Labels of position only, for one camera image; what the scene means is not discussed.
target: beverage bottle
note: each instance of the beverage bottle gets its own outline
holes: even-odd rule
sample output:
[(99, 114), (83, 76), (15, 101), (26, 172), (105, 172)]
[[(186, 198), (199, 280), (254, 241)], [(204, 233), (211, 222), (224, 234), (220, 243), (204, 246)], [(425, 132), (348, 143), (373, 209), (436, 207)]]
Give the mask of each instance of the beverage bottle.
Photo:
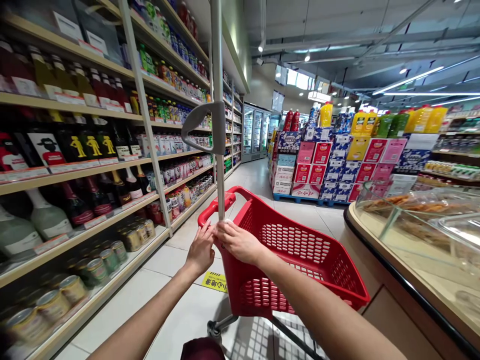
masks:
[(285, 124), (283, 125), (283, 131), (290, 131), (292, 127), (292, 119), (294, 118), (294, 112), (290, 109), (285, 116)]

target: pink box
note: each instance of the pink box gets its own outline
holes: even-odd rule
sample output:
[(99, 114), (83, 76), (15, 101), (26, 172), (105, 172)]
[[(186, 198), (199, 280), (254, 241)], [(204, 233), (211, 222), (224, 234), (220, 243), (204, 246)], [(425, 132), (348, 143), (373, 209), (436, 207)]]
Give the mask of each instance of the pink box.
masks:
[(382, 157), (382, 154), (384, 153), (385, 148), (387, 147), (388, 142), (388, 139), (370, 139), (370, 143), (368, 144), (363, 161), (366, 163), (378, 163)]
[(310, 171), (312, 170), (312, 164), (298, 163), (295, 169), (295, 176), (293, 177), (294, 183), (306, 184), (309, 182)]
[(355, 182), (364, 183), (364, 182), (370, 181), (374, 175), (376, 167), (377, 167), (376, 164), (362, 162), (360, 165), (360, 170), (358, 170), (358, 174), (356, 176)]
[(313, 153), (312, 164), (327, 165), (329, 163), (330, 151), (332, 150), (331, 142), (317, 142)]
[(308, 183), (313, 185), (321, 185), (324, 182), (324, 176), (326, 172), (326, 165), (312, 165)]
[(372, 181), (383, 180), (386, 181), (390, 178), (390, 174), (394, 170), (395, 164), (384, 164), (380, 163), (376, 166), (375, 172), (373, 173)]
[(407, 142), (408, 139), (388, 139), (388, 145), (383, 152), (380, 162), (390, 164), (398, 163)]
[(296, 162), (298, 164), (311, 164), (312, 157), (314, 156), (315, 143), (302, 141), (300, 143), (300, 150), (298, 150), (298, 156)]
[(299, 198), (318, 199), (320, 197), (321, 185), (293, 183), (291, 195)]

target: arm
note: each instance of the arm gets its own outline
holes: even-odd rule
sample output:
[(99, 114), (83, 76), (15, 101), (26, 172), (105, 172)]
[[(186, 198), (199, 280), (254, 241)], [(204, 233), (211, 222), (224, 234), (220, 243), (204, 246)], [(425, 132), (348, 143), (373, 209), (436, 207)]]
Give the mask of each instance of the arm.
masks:
[(214, 235), (238, 260), (258, 267), (278, 286), (330, 359), (406, 360), (338, 296), (289, 266), (248, 231), (229, 221), (218, 223)]
[(214, 262), (210, 221), (198, 228), (185, 265), (140, 310), (117, 329), (89, 357), (89, 360), (141, 360), (160, 328), (194, 281)]

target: ceiling pipe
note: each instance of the ceiling pipe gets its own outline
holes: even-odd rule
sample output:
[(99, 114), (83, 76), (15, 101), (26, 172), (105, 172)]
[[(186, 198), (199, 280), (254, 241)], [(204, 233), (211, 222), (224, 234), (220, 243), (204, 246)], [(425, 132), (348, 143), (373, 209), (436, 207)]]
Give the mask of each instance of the ceiling pipe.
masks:
[(358, 65), (362, 62), (362, 60), (367, 57), (368, 55), (370, 55), (372, 52), (374, 52), (375, 50), (377, 50), (380, 46), (382, 46), (384, 43), (386, 43), (392, 36), (396, 35), (400, 30), (402, 30), (405, 25), (407, 25), (408, 23), (411, 23), (412, 20), (414, 20), (418, 15), (420, 15), (421, 13), (423, 13), (426, 9), (428, 9), (428, 7), (430, 5), (432, 5), (436, 0), (428, 0), (427, 2), (425, 2), (422, 6), (420, 6), (417, 10), (415, 10), (414, 12), (412, 12), (410, 14), (410, 16), (408, 16), (405, 20), (403, 20), (400, 24), (398, 24), (397, 26), (395, 26), (395, 28), (393, 28), (392, 31), (390, 31), (382, 40), (380, 40), (379, 42), (377, 42), (375, 45), (373, 45), (372, 47), (370, 47), (367, 51), (365, 51), (363, 53), (363, 55), (361, 55), (354, 63), (354, 65)]

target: white tile floor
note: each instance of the white tile floor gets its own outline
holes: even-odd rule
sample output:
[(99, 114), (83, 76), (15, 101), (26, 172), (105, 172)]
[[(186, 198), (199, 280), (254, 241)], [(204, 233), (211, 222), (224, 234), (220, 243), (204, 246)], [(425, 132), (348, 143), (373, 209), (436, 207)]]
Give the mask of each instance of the white tile floor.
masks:
[[(343, 209), (296, 204), (291, 200), (273, 201), (268, 180), (267, 160), (256, 160), (240, 165), (225, 181), (225, 189), (242, 186), (261, 197), (279, 213), (336, 239), (344, 230)], [(184, 264), (187, 251), (197, 231), (198, 215), (217, 196), (215, 192), (123, 286), (97, 315), (71, 340), (57, 359), (83, 360), (88, 357), (120, 325), (156, 294)], [(226, 211), (234, 219), (245, 200), (237, 197)], [(213, 215), (212, 222), (218, 217)], [(221, 255), (215, 252), (210, 271), (224, 273)], [(183, 344), (191, 339), (207, 336), (207, 322), (220, 320), (230, 313), (228, 296), (223, 292), (202, 287), (203, 275), (186, 292), (174, 308), (153, 342), (147, 359), (180, 359)], [(314, 346), (307, 329), (295, 315), (276, 313), (284, 324), (309, 344)], [(308, 355), (293, 344), (268, 320), (242, 317), (222, 334), (222, 346), (229, 360), (303, 360)]]

